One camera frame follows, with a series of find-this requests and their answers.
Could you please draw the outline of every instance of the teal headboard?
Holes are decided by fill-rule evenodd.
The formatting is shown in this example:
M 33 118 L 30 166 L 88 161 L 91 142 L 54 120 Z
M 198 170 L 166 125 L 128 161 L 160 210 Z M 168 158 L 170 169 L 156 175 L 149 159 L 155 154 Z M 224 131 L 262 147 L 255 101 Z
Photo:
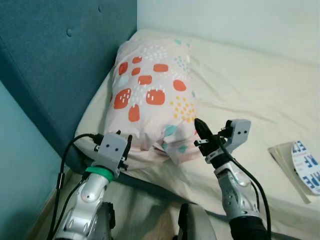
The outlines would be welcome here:
M 0 0 L 0 80 L 59 155 L 136 30 L 136 0 Z

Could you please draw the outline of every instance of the patterned pillowcase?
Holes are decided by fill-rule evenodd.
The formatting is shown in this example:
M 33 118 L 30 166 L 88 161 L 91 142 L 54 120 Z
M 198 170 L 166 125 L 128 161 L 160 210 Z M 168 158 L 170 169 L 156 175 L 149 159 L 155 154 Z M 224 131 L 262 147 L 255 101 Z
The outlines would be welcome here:
M 161 150 L 177 164 L 194 153 L 189 48 L 170 38 L 130 40 L 119 48 L 106 130 L 132 134 L 131 151 Z

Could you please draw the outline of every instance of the wrinkled sheet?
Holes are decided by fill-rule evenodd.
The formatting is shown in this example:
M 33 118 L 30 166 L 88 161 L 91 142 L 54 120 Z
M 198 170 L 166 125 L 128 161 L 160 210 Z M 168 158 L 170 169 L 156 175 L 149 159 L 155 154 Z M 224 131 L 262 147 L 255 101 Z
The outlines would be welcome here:
M 169 33 L 140 30 L 133 38 L 166 37 Z M 213 133 L 226 120 L 251 120 L 250 135 L 233 156 L 261 183 L 267 194 L 272 231 L 303 240 L 319 239 L 320 201 L 304 204 L 268 148 L 301 140 L 320 159 L 318 66 L 240 47 L 176 35 L 192 45 L 191 74 L 197 98 L 197 117 Z M 110 94 L 109 76 L 88 106 L 75 135 L 103 132 Z M 77 146 L 91 156 L 93 145 L 80 139 Z M 172 161 L 131 170 L 126 174 L 161 186 L 225 214 L 221 190 L 211 165 L 201 156 L 175 165 Z

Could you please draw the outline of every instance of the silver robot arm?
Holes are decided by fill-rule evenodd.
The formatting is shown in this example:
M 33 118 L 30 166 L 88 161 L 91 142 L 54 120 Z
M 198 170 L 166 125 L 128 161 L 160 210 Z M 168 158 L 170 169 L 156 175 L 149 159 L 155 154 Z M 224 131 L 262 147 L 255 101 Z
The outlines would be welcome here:
M 268 227 L 267 232 L 263 225 L 257 202 L 259 199 L 252 185 L 251 179 L 256 179 L 231 156 L 232 151 L 248 139 L 251 122 L 245 119 L 228 120 L 225 128 L 216 135 L 198 118 L 194 125 L 201 138 L 194 145 L 199 147 L 205 161 L 215 168 L 214 174 L 222 191 L 222 206 L 233 239 L 269 240 L 271 230 Z M 261 186 L 259 189 L 265 197 Z M 264 204 L 269 214 L 265 198 Z M 270 226 L 270 216 L 267 216 L 267 222 Z
M 76 190 L 75 202 L 59 226 L 56 240 L 111 240 L 110 228 L 114 226 L 109 224 L 109 221 L 114 215 L 109 214 L 113 213 L 113 208 L 110 204 L 106 206 L 104 215 L 107 215 L 108 220 L 104 224 L 105 228 L 101 230 L 101 235 L 97 237 L 97 224 L 102 221 L 99 219 L 99 211 L 104 205 L 103 198 L 108 184 L 119 176 L 120 168 L 128 167 L 125 161 L 131 141 L 131 135 L 126 140 L 120 136 L 120 131 L 107 133 L 101 144 L 94 148 L 98 153 L 97 160 L 87 168 L 89 176 Z

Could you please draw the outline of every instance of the sticker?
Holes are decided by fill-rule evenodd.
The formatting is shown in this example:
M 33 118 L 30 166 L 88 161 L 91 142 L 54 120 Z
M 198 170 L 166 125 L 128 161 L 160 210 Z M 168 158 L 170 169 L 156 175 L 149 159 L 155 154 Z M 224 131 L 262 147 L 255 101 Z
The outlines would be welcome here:
M 320 165 L 301 141 L 292 147 L 292 161 L 296 173 L 304 184 L 315 194 L 320 195 Z

